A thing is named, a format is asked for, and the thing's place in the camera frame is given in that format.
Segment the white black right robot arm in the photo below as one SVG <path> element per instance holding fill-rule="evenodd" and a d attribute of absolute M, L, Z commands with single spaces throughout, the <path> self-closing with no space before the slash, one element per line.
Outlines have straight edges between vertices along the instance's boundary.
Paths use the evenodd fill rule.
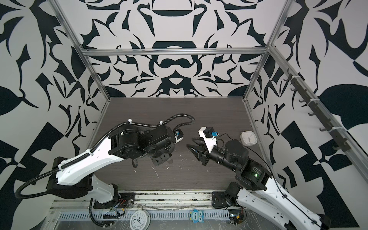
<path fill-rule="evenodd" d="M 187 145 L 203 166 L 210 160 L 236 173 L 225 194 L 237 205 L 269 220 L 281 230 L 328 230 L 331 219 L 308 210 L 288 193 L 263 165 L 249 157 L 249 150 L 238 140 L 223 148 L 204 138 L 193 138 Z"/>

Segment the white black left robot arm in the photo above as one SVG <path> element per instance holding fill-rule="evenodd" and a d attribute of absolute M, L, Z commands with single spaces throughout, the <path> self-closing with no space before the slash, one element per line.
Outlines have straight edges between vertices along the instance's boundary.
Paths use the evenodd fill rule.
<path fill-rule="evenodd" d="M 70 159 L 57 157 L 53 168 L 58 172 L 50 176 L 47 192 L 64 199 L 92 198 L 100 208 L 113 207 L 119 200 L 117 185 L 99 180 L 95 171 L 123 160 L 132 160 L 136 168 L 138 159 L 145 157 L 158 166 L 170 160 L 183 136 L 180 129 L 172 131 L 166 125 L 141 129 L 125 124 L 103 138 L 96 150 L 88 149 Z"/>

